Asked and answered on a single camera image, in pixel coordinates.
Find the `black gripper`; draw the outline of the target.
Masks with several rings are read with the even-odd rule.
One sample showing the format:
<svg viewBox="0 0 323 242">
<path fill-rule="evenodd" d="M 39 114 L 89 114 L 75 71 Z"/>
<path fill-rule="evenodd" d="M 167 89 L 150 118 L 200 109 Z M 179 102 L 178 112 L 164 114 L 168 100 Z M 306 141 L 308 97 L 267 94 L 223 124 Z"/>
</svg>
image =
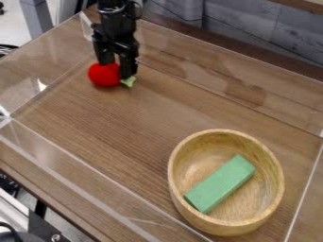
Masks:
<svg viewBox="0 0 323 242">
<path fill-rule="evenodd" d="M 100 22 L 92 24 L 93 49 L 100 66 L 115 62 L 115 52 L 128 51 L 138 46 L 134 37 L 136 21 L 142 18 L 142 6 L 134 0 L 99 0 Z M 120 54 L 122 79 L 131 78 L 138 72 L 139 53 Z"/>
</svg>

